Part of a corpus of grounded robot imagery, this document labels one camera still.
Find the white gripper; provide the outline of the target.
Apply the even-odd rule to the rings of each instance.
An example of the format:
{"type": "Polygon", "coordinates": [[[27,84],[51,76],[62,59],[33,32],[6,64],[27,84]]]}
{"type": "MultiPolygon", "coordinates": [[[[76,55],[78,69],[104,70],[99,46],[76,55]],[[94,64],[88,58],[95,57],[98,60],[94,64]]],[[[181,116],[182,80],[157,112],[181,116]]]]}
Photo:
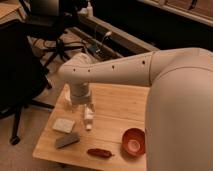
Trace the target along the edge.
{"type": "MultiPolygon", "coordinates": [[[[64,99],[66,106],[72,108],[74,105],[83,105],[91,102],[92,91],[88,83],[83,84],[70,84],[65,87],[64,99]]],[[[93,105],[86,105],[84,108],[84,125],[87,131],[92,129],[94,118],[93,105]]]]}

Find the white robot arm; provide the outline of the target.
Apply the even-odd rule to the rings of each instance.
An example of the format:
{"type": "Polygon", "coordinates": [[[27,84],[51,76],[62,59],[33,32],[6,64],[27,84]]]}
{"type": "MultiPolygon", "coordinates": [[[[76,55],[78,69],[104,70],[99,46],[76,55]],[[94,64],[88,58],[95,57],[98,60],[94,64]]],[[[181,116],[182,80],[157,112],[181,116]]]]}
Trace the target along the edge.
{"type": "Polygon", "coordinates": [[[78,53],[59,74],[77,103],[90,99],[91,83],[147,87],[147,171],[213,171],[212,51],[159,50],[97,63],[78,53]]]}

